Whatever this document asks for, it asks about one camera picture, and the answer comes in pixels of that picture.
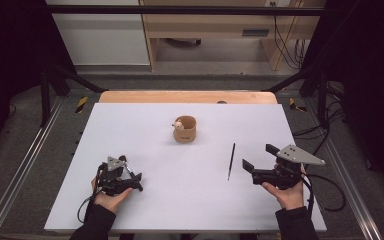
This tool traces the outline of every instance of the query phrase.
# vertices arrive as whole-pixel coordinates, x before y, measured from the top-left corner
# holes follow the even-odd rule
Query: forearm
[[[276,212],[282,240],[317,240],[313,222],[306,207]]]
[[[101,205],[93,204],[87,221],[73,233],[70,240],[107,240],[108,232],[114,223],[115,217],[113,212]]]

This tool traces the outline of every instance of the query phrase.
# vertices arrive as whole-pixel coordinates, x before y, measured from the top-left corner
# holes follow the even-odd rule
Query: person's left hand
[[[95,178],[92,180],[92,189],[95,189]],[[104,208],[110,210],[111,212],[117,214],[117,209],[120,203],[126,199],[129,194],[133,191],[133,188],[128,188],[121,194],[117,196],[108,196],[105,193],[98,193],[95,197],[95,202],[94,204],[96,205],[101,205]]]

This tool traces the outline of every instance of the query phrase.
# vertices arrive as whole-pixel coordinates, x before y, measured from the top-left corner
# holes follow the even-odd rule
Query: black pen
[[[233,144],[232,156],[230,157],[229,175],[227,176],[227,181],[229,181],[229,179],[230,179],[230,172],[232,171],[233,155],[235,155],[235,145],[236,145],[236,143]]]

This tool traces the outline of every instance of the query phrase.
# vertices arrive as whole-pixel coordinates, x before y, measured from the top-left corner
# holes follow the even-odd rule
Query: horizontal black bar
[[[189,14],[189,15],[276,15],[326,16],[345,14],[342,10],[289,7],[201,7],[201,6],[118,6],[118,5],[48,5],[28,6],[27,10],[59,14]]]

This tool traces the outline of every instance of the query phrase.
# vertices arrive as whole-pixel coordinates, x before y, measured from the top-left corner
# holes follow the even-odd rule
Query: wooden cabinet
[[[268,0],[140,0],[148,6],[267,6]],[[283,1],[289,7],[323,7],[325,0]],[[278,45],[274,42],[274,16],[232,15],[142,15],[148,54],[152,69],[155,68],[158,40],[160,38],[259,38],[272,70],[277,70],[282,60],[284,41],[311,39],[319,17],[278,16],[276,25]]]

